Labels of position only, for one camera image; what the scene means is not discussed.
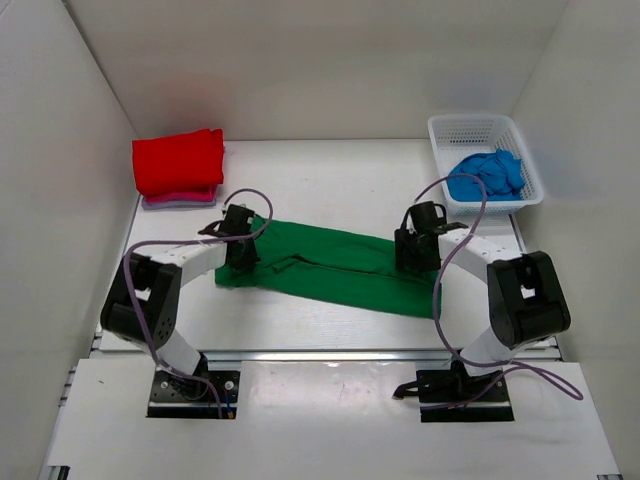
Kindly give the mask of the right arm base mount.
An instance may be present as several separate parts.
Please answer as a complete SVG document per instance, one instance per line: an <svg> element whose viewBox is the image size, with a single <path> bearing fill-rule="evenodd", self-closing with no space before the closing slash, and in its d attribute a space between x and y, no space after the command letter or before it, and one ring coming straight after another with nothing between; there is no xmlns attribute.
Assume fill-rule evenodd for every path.
<svg viewBox="0 0 640 480"><path fill-rule="evenodd" d="M502 371L498 369L471 376L459 360L453 360L443 368L417 369L415 379L400 384L392 398L417 398L422 423L502 423L515 420Z"/></svg>

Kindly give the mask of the green t-shirt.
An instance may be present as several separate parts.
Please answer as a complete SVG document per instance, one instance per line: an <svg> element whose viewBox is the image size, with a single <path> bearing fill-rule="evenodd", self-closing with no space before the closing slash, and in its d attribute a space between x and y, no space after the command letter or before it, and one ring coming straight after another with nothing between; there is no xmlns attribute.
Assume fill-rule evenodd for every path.
<svg viewBox="0 0 640 480"><path fill-rule="evenodd" d="M251 271L222 267L215 284L259 288L348 307L418 318L441 307L436 275L398 271L391 240L273 220L255 240Z"/></svg>

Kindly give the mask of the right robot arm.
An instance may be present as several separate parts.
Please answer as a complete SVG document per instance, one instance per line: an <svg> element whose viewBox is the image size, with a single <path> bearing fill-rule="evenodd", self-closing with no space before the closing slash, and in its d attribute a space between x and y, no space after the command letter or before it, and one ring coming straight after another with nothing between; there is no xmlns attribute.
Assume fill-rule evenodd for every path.
<svg viewBox="0 0 640 480"><path fill-rule="evenodd" d="M487 288L490 326L451 363L449 391L471 400L484 377L510 364L517 354L569 329L571 315L551 257L509 250L475 234L472 226L449 223L445 208L433 201L409 207L394 232L395 263L401 272L436 275L432 306L440 321L440 287L450 265L463 269Z"/></svg>

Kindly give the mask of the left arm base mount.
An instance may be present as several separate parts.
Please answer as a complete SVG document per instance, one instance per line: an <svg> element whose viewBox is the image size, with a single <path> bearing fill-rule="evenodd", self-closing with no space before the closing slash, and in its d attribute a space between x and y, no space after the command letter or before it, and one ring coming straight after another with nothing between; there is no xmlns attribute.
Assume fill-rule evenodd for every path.
<svg viewBox="0 0 640 480"><path fill-rule="evenodd" d="M215 388L217 396L202 382L189 382L157 369L151 383L147 417L235 420L241 386L241 363L210 361L206 378Z"/></svg>

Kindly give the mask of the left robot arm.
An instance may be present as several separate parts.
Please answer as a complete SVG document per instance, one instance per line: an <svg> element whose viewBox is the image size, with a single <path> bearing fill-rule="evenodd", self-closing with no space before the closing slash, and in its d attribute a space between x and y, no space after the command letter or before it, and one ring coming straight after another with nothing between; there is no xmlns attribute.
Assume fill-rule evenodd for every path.
<svg viewBox="0 0 640 480"><path fill-rule="evenodd" d="M198 232L194 241L171 245L152 256L130 253L121 260L100 315L101 327L149 354L174 375L188 398L208 389L204 355L177 331L181 288L222 267L250 271L258 255L250 235L255 212L241 205Z"/></svg>

